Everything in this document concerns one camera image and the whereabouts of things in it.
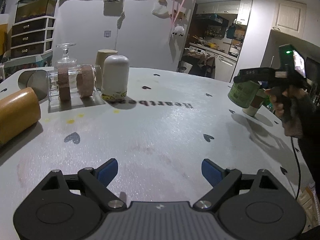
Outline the right hand dark glove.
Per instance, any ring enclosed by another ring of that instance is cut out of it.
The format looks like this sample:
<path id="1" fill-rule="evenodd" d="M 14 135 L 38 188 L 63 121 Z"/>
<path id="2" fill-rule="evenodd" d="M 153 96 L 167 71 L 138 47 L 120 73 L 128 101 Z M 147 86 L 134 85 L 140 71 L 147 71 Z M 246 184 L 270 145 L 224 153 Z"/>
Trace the right hand dark glove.
<path id="1" fill-rule="evenodd" d="M 276 96 L 275 88 L 265 90 L 265 94 L 270 97 L 286 136 L 302 139 L 319 127 L 319 108 L 304 89 L 290 85 L 282 92 L 283 98 Z"/>

